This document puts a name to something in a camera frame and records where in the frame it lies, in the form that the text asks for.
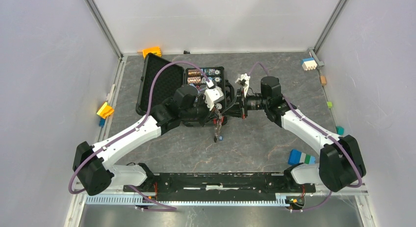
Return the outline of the red keyring carabiner with rings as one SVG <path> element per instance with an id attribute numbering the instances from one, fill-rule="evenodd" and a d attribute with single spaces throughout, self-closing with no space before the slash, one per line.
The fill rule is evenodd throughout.
<path id="1" fill-rule="evenodd" d="M 220 130 L 222 125 L 217 125 L 217 111 L 219 111 L 218 109 L 214 110 L 215 113 L 215 117 L 213 119 L 213 122 L 215 124 L 215 133 L 214 133 L 214 142 L 217 143 L 219 141 L 219 137 L 220 137 Z"/>

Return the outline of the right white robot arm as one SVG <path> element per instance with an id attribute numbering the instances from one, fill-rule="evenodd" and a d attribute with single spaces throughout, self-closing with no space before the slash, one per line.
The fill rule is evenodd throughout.
<path id="1" fill-rule="evenodd" d="M 261 92 L 253 95 L 247 94 L 249 80 L 247 74 L 237 78 L 240 90 L 231 107 L 238 107 L 242 118 L 249 110 L 263 110 L 271 122 L 295 134 L 319 155 L 315 164 L 297 162 L 284 171 L 286 190 L 295 192 L 303 184 L 323 184 L 332 192 L 362 186 L 366 170 L 356 138 L 332 133 L 306 117 L 282 94 L 277 77 L 263 77 Z"/>

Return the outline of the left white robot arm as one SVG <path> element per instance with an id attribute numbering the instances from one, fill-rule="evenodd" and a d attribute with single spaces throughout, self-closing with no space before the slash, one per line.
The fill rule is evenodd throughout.
<path id="1" fill-rule="evenodd" d="M 119 185 L 137 186 L 145 192 L 151 190 L 154 178 L 143 166 L 120 166 L 116 162 L 140 145 L 177 128 L 186 119 L 197 116 L 205 119 L 216 104 L 224 99 L 222 89 L 212 86 L 205 90 L 203 104 L 194 107 L 198 93 L 195 87 L 185 84 L 172 97 L 154 105 L 138 122 L 116 135 L 92 145 L 86 141 L 77 145 L 69 192 L 77 193 L 72 188 L 75 178 L 83 185 L 80 192 L 85 191 L 90 196 Z"/>

